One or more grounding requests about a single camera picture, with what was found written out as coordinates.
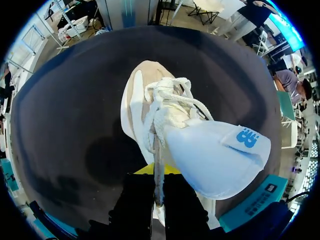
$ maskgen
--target blue screen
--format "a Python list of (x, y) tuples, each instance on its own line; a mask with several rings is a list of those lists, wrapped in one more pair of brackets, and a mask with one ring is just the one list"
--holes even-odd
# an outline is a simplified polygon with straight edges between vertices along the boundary
[(296, 28), (292, 25), (289, 19), (279, 10), (279, 8), (270, 0), (267, 0), (279, 13), (279, 15), (270, 14), (271, 21), (276, 25), (276, 27), (283, 34), (284, 38), (295, 52), (305, 46), (302, 37), (297, 32)]

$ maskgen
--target blue logo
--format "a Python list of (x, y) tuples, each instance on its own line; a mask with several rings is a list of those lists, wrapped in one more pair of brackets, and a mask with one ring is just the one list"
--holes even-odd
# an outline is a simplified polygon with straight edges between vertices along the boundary
[(258, 138), (259, 136), (257, 136), (255, 133), (253, 133), (253, 131), (247, 128), (239, 132), (239, 134), (236, 136), (238, 142), (244, 143), (244, 145), (249, 149), (256, 144)]

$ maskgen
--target dark gray mat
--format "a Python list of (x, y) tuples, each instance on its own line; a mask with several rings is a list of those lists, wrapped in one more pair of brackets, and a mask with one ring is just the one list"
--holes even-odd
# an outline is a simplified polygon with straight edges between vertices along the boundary
[(217, 202), (218, 217), (279, 170), (280, 107), (261, 58), (238, 44), (185, 28), (105, 33), (47, 62), (12, 107), (15, 163), (28, 197), (73, 227), (86, 228), (89, 219), (107, 223), (124, 174), (146, 165), (120, 124), (126, 82), (144, 60), (190, 79), (194, 97), (215, 120), (249, 127), (271, 140), (265, 169), (241, 193)]

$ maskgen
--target sneaker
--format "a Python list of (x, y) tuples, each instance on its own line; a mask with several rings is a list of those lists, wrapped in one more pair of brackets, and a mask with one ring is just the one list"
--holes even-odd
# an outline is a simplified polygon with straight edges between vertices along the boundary
[(154, 161), (156, 186), (163, 180), (156, 166), (165, 159), (208, 199), (241, 192), (264, 169), (271, 150), (270, 140), (260, 133), (214, 121), (194, 99), (191, 82), (174, 78), (157, 62), (145, 61), (131, 74), (122, 97), (121, 125), (146, 162)]

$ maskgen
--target yellow surface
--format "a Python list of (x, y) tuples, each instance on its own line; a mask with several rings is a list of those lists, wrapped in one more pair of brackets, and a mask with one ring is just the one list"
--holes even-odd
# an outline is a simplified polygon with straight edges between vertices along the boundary
[[(154, 174), (154, 163), (149, 164), (148, 166), (145, 166), (144, 168), (140, 169), (139, 171), (136, 171), (134, 174)], [(165, 164), (164, 165), (164, 174), (181, 174), (178, 169)]]

